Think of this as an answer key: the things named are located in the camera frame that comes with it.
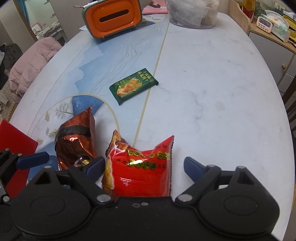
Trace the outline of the brown foil snack bag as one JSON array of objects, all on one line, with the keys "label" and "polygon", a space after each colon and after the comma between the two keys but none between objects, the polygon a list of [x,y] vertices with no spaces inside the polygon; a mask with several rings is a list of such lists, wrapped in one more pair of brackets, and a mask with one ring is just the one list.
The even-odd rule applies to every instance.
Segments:
[{"label": "brown foil snack bag", "polygon": [[55,135],[54,147],[60,171],[75,165],[82,156],[97,157],[92,107],[60,125]]}]

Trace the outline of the red snack bag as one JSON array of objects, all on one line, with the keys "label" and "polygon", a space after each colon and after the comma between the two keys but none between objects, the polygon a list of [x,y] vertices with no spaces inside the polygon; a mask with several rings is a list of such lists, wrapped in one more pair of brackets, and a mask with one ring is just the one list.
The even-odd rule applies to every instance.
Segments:
[{"label": "red snack bag", "polygon": [[171,152],[174,136],[152,150],[132,147],[117,130],[106,150],[102,189],[112,198],[171,195]]}]

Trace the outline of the green cracker packet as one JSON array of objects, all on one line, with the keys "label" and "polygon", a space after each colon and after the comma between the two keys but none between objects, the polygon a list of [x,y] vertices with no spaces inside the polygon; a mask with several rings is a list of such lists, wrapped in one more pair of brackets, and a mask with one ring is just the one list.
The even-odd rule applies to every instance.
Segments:
[{"label": "green cracker packet", "polygon": [[118,105],[122,105],[127,100],[158,84],[159,82],[156,78],[144,68],[112,84],[109,90],[118,102]]}]

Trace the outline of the red cardboard box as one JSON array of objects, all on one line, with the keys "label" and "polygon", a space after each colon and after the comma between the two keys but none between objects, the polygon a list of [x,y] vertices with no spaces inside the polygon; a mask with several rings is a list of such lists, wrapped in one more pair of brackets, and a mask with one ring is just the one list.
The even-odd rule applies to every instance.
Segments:
[{"label": "red cardboard box", "polygon": [[28,169],[16,167],[21,157],[35,153],[38,143],[6,120],[1,121],[1,182],[10,198],[26,186]]}]

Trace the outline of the pink jacket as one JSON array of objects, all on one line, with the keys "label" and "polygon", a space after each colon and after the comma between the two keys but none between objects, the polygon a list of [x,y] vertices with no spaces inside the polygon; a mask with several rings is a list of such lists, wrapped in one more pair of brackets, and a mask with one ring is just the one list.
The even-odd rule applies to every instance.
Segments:
[{"label": "pink jacket", "polygon": [[34,43],[10,70],[9,87],[15,103],[19,103],[37,75],[61,50],[62,45],[52,37]]}]

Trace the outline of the white wooden cabinet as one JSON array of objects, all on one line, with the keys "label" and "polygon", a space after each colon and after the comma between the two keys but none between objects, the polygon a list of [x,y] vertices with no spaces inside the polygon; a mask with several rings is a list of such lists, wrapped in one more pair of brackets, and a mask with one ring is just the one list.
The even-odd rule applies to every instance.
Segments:
[{"label": "white wooden cabinet", "polygon": [[243,13],[237,1],[227,1],[226,13],[250,37],[269,67],[280,93],[285,93],[295,77],[295,47],[266,33]]}]

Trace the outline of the green orange tissue box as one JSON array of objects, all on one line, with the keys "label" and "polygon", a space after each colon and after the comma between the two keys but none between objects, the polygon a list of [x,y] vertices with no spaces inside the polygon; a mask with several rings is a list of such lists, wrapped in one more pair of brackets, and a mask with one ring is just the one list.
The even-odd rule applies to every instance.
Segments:
[{"label": "green orange tissue box", "polygon": [[137,0],[93,1],[80,8],[86,28],[98,39],[134,29],[142,21],[142,8]]}]

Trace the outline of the clear plastic bag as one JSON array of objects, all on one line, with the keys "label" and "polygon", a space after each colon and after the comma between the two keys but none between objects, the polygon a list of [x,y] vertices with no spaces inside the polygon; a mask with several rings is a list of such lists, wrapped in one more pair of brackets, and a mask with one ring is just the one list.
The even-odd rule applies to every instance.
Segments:
[{"label": "clear plastic bag", "polygon": [[166,1],[170,22],[190,29],[210,29],[215,26],[220,1],[170,0]]}]

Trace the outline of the white kitchen timer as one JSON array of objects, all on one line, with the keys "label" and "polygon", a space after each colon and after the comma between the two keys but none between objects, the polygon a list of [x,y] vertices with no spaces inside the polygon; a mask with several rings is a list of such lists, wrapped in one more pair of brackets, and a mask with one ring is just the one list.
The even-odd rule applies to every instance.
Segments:
[{"label": "white kitchen timer", "polygon": [[261,16],[257,18],[256,26],[266,33],[271,33],[273,28],[272,22]]}]

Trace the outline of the wet wipes pack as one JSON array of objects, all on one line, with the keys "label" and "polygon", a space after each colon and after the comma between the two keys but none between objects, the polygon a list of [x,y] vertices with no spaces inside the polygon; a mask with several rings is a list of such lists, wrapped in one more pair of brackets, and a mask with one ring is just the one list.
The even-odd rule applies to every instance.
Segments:
[{"label": "wet wipes pack", "polygon": [[290,25],[288,22],[282,17],[282,15],[274,11],[265,10],[265,13],[267,20],[271,21],[273,24],[271,32],[284,43],[288,42],[290,37],[290,31],[288,30]]}]

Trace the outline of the glass bottle with yellow label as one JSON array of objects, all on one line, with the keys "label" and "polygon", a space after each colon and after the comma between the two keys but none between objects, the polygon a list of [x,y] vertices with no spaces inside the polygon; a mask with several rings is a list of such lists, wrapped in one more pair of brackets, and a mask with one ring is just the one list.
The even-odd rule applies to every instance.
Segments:
[{"label": "glass bottle with yellow label", "polygon": [[253,20],[255,11],[256,0],[243,0],[242,11],[250,19]]}]

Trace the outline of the yellow tissue box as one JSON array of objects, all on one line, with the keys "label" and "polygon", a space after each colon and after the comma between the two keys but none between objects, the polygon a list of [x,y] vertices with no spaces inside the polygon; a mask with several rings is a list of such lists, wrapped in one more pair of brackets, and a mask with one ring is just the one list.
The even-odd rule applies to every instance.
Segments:
[{"label": "yellow tissue box", "polygon": [[288,30],[290,31],[290,40],[295,42],[296,41],[296,23],[295,23],[295,20],[290,18],[287,15],[283,15],[283,18],[289,24]]}]

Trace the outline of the pink booklet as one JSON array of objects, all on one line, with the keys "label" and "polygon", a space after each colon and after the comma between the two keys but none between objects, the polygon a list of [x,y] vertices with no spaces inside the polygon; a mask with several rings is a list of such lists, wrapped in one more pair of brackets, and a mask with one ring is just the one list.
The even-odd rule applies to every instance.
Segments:
[{"label": "pink booklet", "polygon": [[164,0],[154,0],[148,3],[142,10],[143,15],[151,14],[167,14],[168,8],[166,1]]}]

